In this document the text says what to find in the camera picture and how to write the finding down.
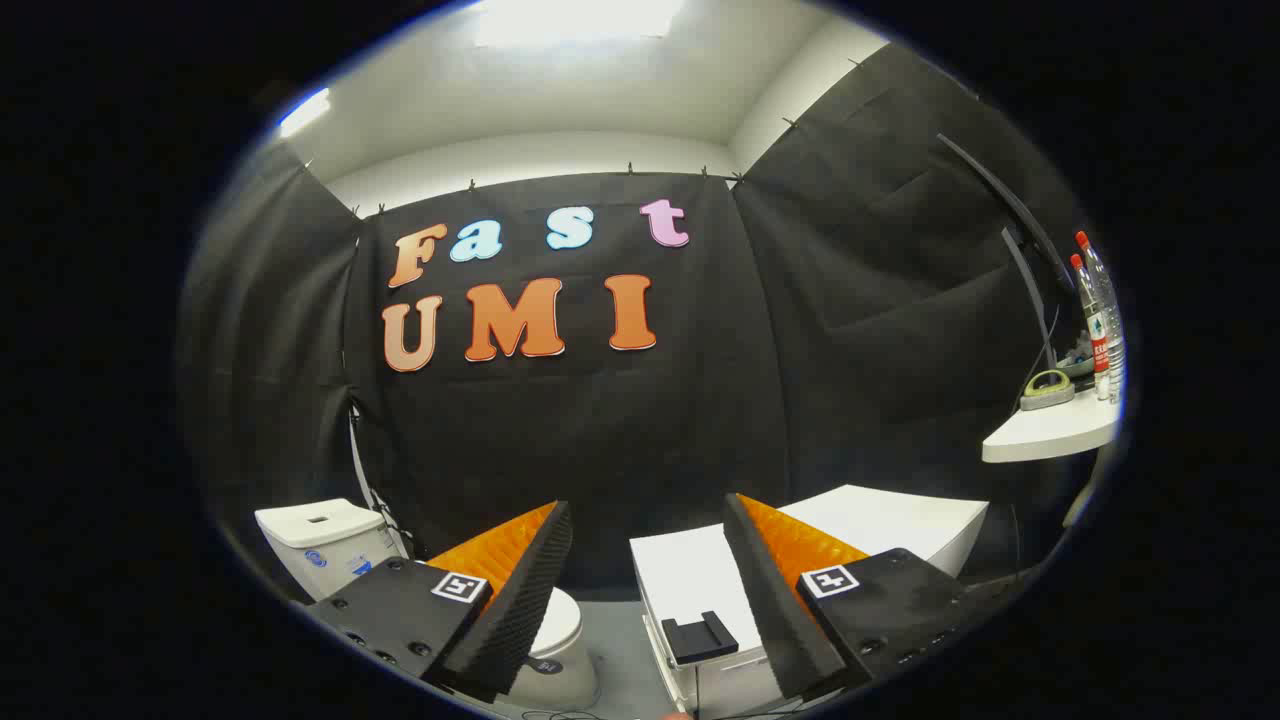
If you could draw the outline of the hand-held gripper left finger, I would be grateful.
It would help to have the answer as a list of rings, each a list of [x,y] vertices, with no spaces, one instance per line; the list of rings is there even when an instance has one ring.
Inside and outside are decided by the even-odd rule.
[[[552,501],[425,562],[383,560],[305,612],[372,661],[490,702],[530,657],[572,541],[570,503]]]

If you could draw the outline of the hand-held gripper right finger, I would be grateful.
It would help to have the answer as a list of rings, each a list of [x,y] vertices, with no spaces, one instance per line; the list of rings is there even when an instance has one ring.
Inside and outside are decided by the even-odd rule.
[[[740,493],[724,496],[722,528],[783,696],[893,675],[969,623],[963,585],[909,550],[867,553]]]

